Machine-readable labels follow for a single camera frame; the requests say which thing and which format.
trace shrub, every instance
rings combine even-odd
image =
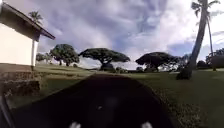
[[[77,64],[73,64],[73,67],[74,67],[74,68],[77,68],[78,66],[77,66]]]
[[[142,67],[137,67],[136,70],[137,70],[138,72],[144,72],[144,69],[143,69]]]
[[[127,73],[128,71],[126,69],[123,69],[121,67],[116,68],[116,73]]]
[[[103,64],[101,66],[100,70],[102,70],[102,71],[112,71],[112,72],[115,71],[114,66],[112,64]]]
[[[200,60],[197,63],[197,68],[198,69],[208,69],[208,68],[211,68],[211,66],[209,64],[206,64],[204,61]]]
[[[144,72],[156,72],[157,69],[154,68],[154,67],[151,67],[151,68],[145,68]]]

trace grass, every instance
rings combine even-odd
[[[41,84],[38,94],[12,98],[12,107],[40,100],[94,74],[88,70],[55,65],[38,65],[35,70],[51,75],[37,78]],[[152,88],[184,127],[224,128],[224,72],[196,71],[192,79],[186,81],[177,81],[176,74],[169,73],[123,75]]]
[[[35,72],[46,73],[46,75],[39,75],[35,78],[40,83],[40,91],[29,96],[14,95],[9,97],[8,103],[10,108],[18,108],[43,99],[53,93],[75,85],[94,73],[81,68],[57,65],[37,65]]]
[[[177,81],[175,74],[168,73],[126,76],[152,88],[165,102],[168,100],[168,103],[178,106],[176,109],[180,113],[172,110],[172,105],[168,104],[185,126],[197,123],[195,126],[224,127],[224,72],[197,71],[191,80],[186,81]]]
[[[47,64],[38,64],[34,69],[36,72],[40,73],[52,73],[52,74],[70,74],[70,75],[79,75],[79,76],[88,76],[94,72],[84,70],[82,68],[74,68],[72,66],[59,66],[59,65],[47,65]]]

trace sky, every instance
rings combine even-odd
[[[191,53],[199,21],[191,9],[192,0],[3,0],[28,14],[39,11],[43,27],[56,39],[41,37],[38,52],[49,52],[56,44],[70,44],[76,52],[87,48],[108,48],[131,58],[116,63],[136,69],[134,61],[145,53],[164,51],[175,56]],[[224,0],[211,12],[214,51],[224,47]],[[206,28],[199,60],[210,52]],[[81,58],[79,66],[99,67]]]

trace roof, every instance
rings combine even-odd
[[[55,37],[52,34],[50,34],[48,31],[46,31],[40,25],[38,25],[37,23],[33,22],[33,20],[30,19],[28,16],[26,16],[25,14],[23,14],[19,10],[15,9],[14,7],[10,6],[9,4],[3,2],[2,8],[8,9],[12,13],[14,13],[15,15],[17,15],[21,19],[23,19],[24,21],[26,21],[28,24],[32,25],[35,29],[37,29],[38,31],[40,31],[40,34],[41,35],[46,36],[46,37],[48,37],[50,39],[55,39]]]

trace white building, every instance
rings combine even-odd
[[[40,35],[55,39],[22,12],[0,3],[0,72],[31,71]]]

